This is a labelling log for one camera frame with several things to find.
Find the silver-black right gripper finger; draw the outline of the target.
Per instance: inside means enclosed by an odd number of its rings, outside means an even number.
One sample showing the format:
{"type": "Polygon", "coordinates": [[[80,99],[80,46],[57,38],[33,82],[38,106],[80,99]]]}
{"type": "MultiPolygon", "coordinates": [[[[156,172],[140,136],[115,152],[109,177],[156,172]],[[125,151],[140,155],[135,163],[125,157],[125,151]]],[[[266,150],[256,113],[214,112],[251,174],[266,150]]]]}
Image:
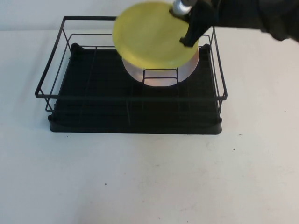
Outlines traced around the silver-black right gripper finger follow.
{"type": "Polygon", "coordinates": [[[174,0],[169,12],[174,16],[184,16],[190,12],[191,8],[192,5],[185,0],[174,0]]]}

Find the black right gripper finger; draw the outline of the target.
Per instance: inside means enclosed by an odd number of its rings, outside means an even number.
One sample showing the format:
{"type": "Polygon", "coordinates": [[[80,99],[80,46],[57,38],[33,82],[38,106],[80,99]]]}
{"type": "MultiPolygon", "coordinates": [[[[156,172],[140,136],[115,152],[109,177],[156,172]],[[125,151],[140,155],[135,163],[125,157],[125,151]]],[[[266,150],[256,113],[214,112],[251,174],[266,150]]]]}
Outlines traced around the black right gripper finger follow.
{"type": "Polygon", "coordinates": [[[208,17],[204,14],[189,14],[183,17],[183,21],[188,23],[188,29],[185,36],[181,37],[179,41],[185,47],[193,47],[208,30],[208,17]]]}

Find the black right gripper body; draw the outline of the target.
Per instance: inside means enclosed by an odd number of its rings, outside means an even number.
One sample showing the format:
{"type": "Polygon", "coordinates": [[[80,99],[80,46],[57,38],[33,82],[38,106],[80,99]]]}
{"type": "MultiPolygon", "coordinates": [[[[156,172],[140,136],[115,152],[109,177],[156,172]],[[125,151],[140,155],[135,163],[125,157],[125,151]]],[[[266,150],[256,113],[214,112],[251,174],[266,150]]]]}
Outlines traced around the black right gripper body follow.
{"type": "Polygon", "coordinates": [[[190,24],[215,25],[219,20],[218,0],[197,0],[190,12],[190,24]]]}

